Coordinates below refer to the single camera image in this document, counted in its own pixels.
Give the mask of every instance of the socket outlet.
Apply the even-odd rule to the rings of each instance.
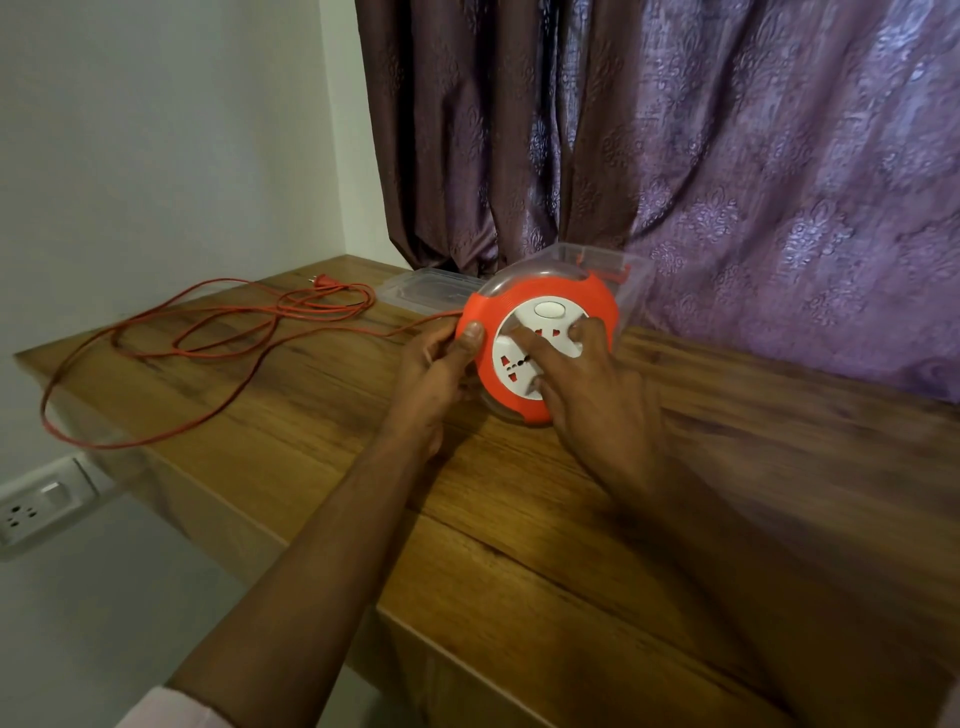
[[[0,486],[0,548],[18,544],[96,497],[73,457],[5,483]]]

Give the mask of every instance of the white switch button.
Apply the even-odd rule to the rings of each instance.
[[[544,319],[562,319],[566,313],[566,309],[562,303],[557,303],[556,301],[544,301],[543,303],[538,303],[534,308],[534,311],[537,312],[538,316],[542,316]]]

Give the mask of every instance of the patterned curtain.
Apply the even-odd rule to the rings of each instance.
[[[648,325],[960,400],[960,2],[356,4],[412,264],[626,249]]]

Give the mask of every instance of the hand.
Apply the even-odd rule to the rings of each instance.
[[[444,441],[446,410],[468,391],[465,372],[483,345],[484,329],[470,322],[454,340],[455,319],[441,319],[411,339],[400,355],[393,401],[381,435],[413,438],[427,460]]]
[[[656,461],[659,408],[639,372],[617,362],[607,349],[600,319],[581,319],[569,336],[584,346],[571,358],[526,327],[509,335],[543,374],[535,385],[561,441],[602,484],[623,496],[636,489]]]

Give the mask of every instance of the transparent plastic box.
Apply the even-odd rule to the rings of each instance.
[[[654,267],[640,255],[557,243],[507,266],[489,280],[420,268],[384,281],[376,289],[376,297],[383,303],[429,316],[463,308],[470,295],[478,291],[484,296],[495,296],[507,290],[511,281],[521,278],[536,275],[578,278],[589,273],[596,274],[613,293],[620,310],[617,328],[621,329],[636,308],[646,301]]]
[[[483,280],[462,273],[420,268],[385,280],[376,289],[376,297],[383,303],[430,316],[463,308],[470,294],[483,284]]]

